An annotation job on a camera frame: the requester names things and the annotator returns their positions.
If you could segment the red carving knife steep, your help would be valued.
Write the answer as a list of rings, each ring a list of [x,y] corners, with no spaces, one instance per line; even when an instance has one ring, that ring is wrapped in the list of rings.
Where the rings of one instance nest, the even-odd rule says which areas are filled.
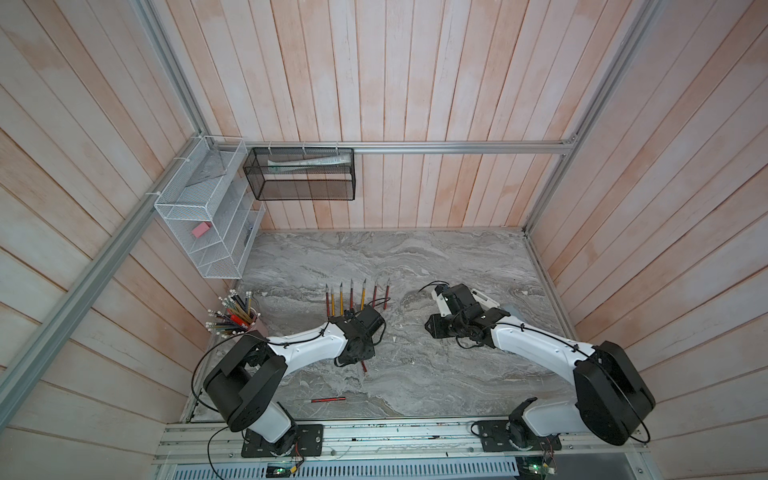
[[[383,310],[387,310],[389,298],[390,298],[390,278],[387,279],[386,285],[385,285],[385,295],[384,295],[384,301],[383,301]]]

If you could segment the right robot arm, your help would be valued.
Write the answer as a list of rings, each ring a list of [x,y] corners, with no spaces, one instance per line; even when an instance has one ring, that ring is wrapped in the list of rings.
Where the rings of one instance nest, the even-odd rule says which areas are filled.
[[[523,357],[575,390],[565,399],[528,398],[500,426],[481,422],[479,437],[502,450],[540,449],[562,434],[580,433],[622,446],[647,428],[656,400],[621,346],[592,345],[533,327],[514,306],[464,284],[435,281],[427,288],[439,309],[425,323],[433,338],[452,338],[465,350],[487,347]]]

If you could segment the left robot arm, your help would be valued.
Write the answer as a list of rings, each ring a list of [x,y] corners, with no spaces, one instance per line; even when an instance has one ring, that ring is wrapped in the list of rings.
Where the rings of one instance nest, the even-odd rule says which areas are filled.
[[[274,401],[283,378],[326,360],[338,368],[370,360],[385,330],[383,316],[367,305],[294,335],[244,333],[207,374],[203,389],[231,431],[282,455],[298,435],[296,421]]]

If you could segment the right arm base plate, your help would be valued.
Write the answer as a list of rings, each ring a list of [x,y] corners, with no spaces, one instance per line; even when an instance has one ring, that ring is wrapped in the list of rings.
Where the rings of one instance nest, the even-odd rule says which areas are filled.
[[[484,452],[556,452],[562,449],[558,435],[537,436],[522,421],[480,420],[470,427]]]

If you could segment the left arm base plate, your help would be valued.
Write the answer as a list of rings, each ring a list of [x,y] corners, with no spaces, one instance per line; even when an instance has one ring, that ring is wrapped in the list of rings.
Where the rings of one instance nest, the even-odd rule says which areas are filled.
[[[275,442],[248,429],[241,450],[243,458],[318,457],[322,452],[324,426],[298,424],[292,426]]]

